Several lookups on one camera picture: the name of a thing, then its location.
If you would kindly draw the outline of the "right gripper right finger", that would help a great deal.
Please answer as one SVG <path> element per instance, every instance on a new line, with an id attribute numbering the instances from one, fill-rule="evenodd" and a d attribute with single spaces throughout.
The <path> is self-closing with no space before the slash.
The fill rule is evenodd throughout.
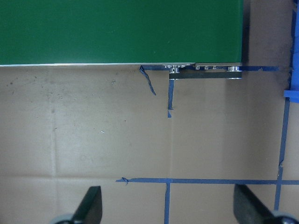
<path id="1" fill-rule="evenodd" d="M 234 186 L 233 213 L 239 224 L 277 224 L 275 216 L 246 185 Z"/>

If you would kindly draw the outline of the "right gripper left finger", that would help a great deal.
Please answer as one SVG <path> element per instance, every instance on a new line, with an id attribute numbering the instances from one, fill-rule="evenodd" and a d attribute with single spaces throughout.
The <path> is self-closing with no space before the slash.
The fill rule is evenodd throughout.
<path id="1" fill-rule="evenodd" d="M 71 218 L 72 224 L 100 224 L 102 220 L 102 194 L 100 186 L 88 189 Z"/>

